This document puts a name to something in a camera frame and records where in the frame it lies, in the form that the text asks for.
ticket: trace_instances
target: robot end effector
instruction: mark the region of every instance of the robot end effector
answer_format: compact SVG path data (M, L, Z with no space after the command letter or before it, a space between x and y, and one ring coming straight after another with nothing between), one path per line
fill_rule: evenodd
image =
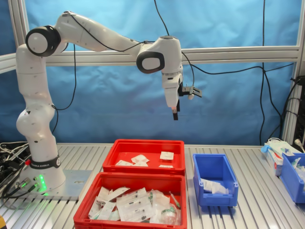
M163 36L154 43L144 42L138 45L137 41L70 11L65 11L54 27L35 28L26 37L30 52L44 57L57 53L58 46L68 42L97 52L107 48L116 51L128 49L130 55L137 55L136 64L141 72L162 71L162 87L174 120L178 120L177 112L180 111L179 96L188 95L189 99L193 99L195 95L202 96L201 91L194 86L183 87L181 46L175 37Z
M162 87L168 107L172 109L174 120L180 111L179 96L202 97L201 90L183 86L183 66L181 46L173 36L160 37L153 44L144 44L137 56L137 67L143 73L162 72Z

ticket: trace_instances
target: metal table surface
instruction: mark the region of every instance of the metal table surface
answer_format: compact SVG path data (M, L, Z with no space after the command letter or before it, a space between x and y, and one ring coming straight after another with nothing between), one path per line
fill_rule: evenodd
M8 229L72 229L73 216L112 144L58 144L64 169L87 169L92 174L79 201L46 200L30 196L7 202L0 215ZM305 229L305 205L296 205L282 181L272 174L257 146L185 146L188 229ZM197 205L192 154L226 154L239 182L238 205Z

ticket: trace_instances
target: metal base plate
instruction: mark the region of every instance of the metal base plate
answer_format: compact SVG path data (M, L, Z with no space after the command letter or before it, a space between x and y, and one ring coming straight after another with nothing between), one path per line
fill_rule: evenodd
M36 198L44 199L70 199L78 200L90 174L91 170L64 170L66 181L53 190Z

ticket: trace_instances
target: aluminum frame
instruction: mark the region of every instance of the aluminum frame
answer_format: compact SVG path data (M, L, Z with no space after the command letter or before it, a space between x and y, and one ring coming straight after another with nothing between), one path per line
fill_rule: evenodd
M29 31L25 0L8 0L11 21L16 41L16 46L24 43ZM303 60L305 34L305 0L302 0L300 24L296 46L255 46L255 47L221 47L183 49L194 64L200 63L241 63L241 62L295 62L293 78L305 74L305 60ZM0 57L0 73L15 69L12 56ZM78 66L100 65L135 65L135 57L115 51L102 53L77 51ZM183 64L188 64L183 56ZM74 65L73 52L63 52L47 58L47 66L72 66ZM292 93L293 97L300 98L301 86L297 86ZM288 109L297 112L299 102L291 100ZM296 117L288 113L285 119L283 139L292 144L295 132Z

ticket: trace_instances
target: black cable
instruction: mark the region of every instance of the black cable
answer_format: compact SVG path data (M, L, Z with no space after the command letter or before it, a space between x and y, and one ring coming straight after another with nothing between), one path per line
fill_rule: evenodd
M25 193L23 193L23 194L20 194L19 196L14 196L14 197L10 196L10 197L6 197L5 199L19 198L19 197L22 197L22 196L24 196L24 195L26 195L26 194L29 194L29 193L30 193L30 192L27 191L27 192L25 192Z
M205 70L202 70L201 68L197 67L196 65L191 64L191 66L193 66L194 68L197 68L199 71L201 71L203 73L206 73L208 75L221 75L221 74L228 74L228 73L240 73L240 72L247 71L247 70L250 70L250 69L253 69L253 68L263 69L261 66L254 66L254 67L251 67L251 68L245 68L245 69L242 69L242 70L237 70L237 71L232 71L232 72L209 73L209 72L206 72Z
M292 114L294 114L296 117L299 116L298 114L296 114L296 113L294 113L294 112L292 112L292 111L286 111L286 112L292 113Z
M284 65L282 67L278 67L278 68L274 68L274 69L271 69L271 70L267 70L266 72L270 72L270 71L274 71L274 70L277 70L277 69L281 69L281 68L285 68L285 67L288 67L290 65L293 65L294 63L291 63L291 64L288 64L288 65Z
M296 99L296 100L298 100L298 101L301 101L301 99L295 98L295 97L289 98L288 101L289 101L289 100L292 100L292 99Z
M261 126L261 130L259 132L259 144L260 146L262 145L262 130L263 130L263 126L265 123L265 114L264 114L264 110L263 110L263 103L262 103L262 97L263 97L263 87L264 87L264 74L263 74L263 80L262 80L262 86L261 86L261 96L260 96L260 105L261 105L261 110L262 110L262 115L263 115L263 122L262 122L262 126Z
M273 108L276 110L276 112L278 113L278 115L280 116L280 126L282 126L283 125L283 119L282 119L282 115L281 115L281 113L277 110L277 108L275 107L275 105L273 104L273 101L272 101L272 96L271 96L271 88L270 88L270 84L269 84L269 80L268 80L268 77L267 77L267 74L266 74L266 72L263 72L264 73L264 75L265 75L265 77L266 77L266 81L267 81L267 84L268 84L268 90L269 90L269 98L270 98L270 102L271 102L271 104L272 104L272 106L273 106Z
M264 6L263 6L263 45L265 45L265 0L264 0ZM265 114L264 114L264 110L263 110L263 103L262 103L262 97L263 97L263 87L264 87L264 72L265 72L265 65L264 62L262 63L262 70L263 70L263 80L262 80L262 86L261 86L261 96L260 96L260 105L261 105L261 110L262 110L262 115L263 115L263 122L262 122L262 126L261 126L261 130L259 132L259 143L260 145L262 145L262 131L263 131L263 126L265 123Z
M96 37L94 37L85 27L83 27L74 17L73 17L73 15L71 15L71 17L75 20L75 22L77 23L77 24L79 24L79 26L81 26L92 38L94 38L98 43L100 43L101 45L103 45L103 46L105 46L107 49L111 49L111 50L114 50L114 51L117 51L117 52L125 52L125 51L127 51L127 50L129 50L129 49L132 49L133 47L135 47L135 46L137 46L137 45L139 45L139 44L142 44L142 43L146 43L147 41L143 41L143 42L139 42L139 43L137 43L137 44L135 44L135 45L133 45L133 46L131 46L131 47L129 47L129 48L127 48L127 49L124 49L124 50L117 50L117 49L114 49L114 48L110 48L109 46L107 46L107 45L105 45L105 44L103 44L102 42L100 42Z
M9 191L9 189L10 189L10 187L13 185L13 183L15 183L16 180L19 178L22 169L23 169L23 166L22 166L19 170L16 170L16 172L18 171L18 174L17 174L17 175L7 184L7 186L4 188L4 190L3 190L2 194L1 194L1 198L7 198L7 197L10 195L10 193L9 193L8 195L6 195L6 193Z
M187 56L184 54L184 52L182 52L182 54L186 57L187 61L189 62L189 65L190 65L190 67L192 69L192 73L193 73L193 86L194 86L194 84L195 84L195 74L194 74L194 70L193 70L193 65L191 64L189 58L187 58Z
M55 129L56 129L56 127L57 127L57 123L58 123L58 110L56 109L56 107L54 105L52 105L52 107L56 110L56 113L57 113L55 127L53 128L53 131L52 131L52 134L53 134Z
M154 0L154 4L155 4L155 6L156 6L156 10L157 10L157 12L158 12L158 15L159 15L159 17L160 17L161 21L163 22L163 25L164 25L164 27L165 27L165 29L166 29L167 35L169 36L170 34L169 34L169 32L168 32L168 30L167 30L167 27L166 27L166 25L165 25L165 23L164 23L164 21L163 21L163 18L161 17L161 15L160 15L160 13L159 13L159 10L158 10L158 7L157 7L156 0Z
M53 107L55 110L56 110L56 113L57 113L57 118L56 118L56 124L55 124L55 127L54 127L54 129L53 129L53 131L52 131L52 134L54 133L54 131L55 131L55 129L56 129L56 126L57 126L57 123L58 123L58 111L63 111L63 110L66 110L66 109L68 109L70 106L71 106L71 104L72 104L72 102L73 102L73 100L74 100L74 96L75 96L75 90L76 90L76 54L75 54L75 44L73 44L73 48L74 48L74 78L75 78L75 86L74 86L74 90L73 90L73 96L72 96L72 99L71 99L71 102L70 102L70 104L66 107L66 108L63 108L63 109L59 109L59 108L56 108L56 106L55 105L51 105L51 107Z
M282 116L282 120L285 119L285 114L287 113L287 110L286 110L286 109L287 109L288 102L289 102L290 99L293 99L293 98L289 98L289 97L290 97L292 91L294 90L294 88L296 87L296 85L297 85L297 82L295 82L295 84L292 86L292 88L291 88L291 90L290 90L290 92L289 92L289 94L288 94L288 96L287 96L287 99L286 99L286 101L285 101L285 103L284 103L284 108L283 108L283 112L282 112L282 115L281 115L281 116ZM274 129L274 131L270 134L269 138L271 138L271 136L274 134L274 132L275 132L279 127L282 128L281 125L277 126L277 127Z

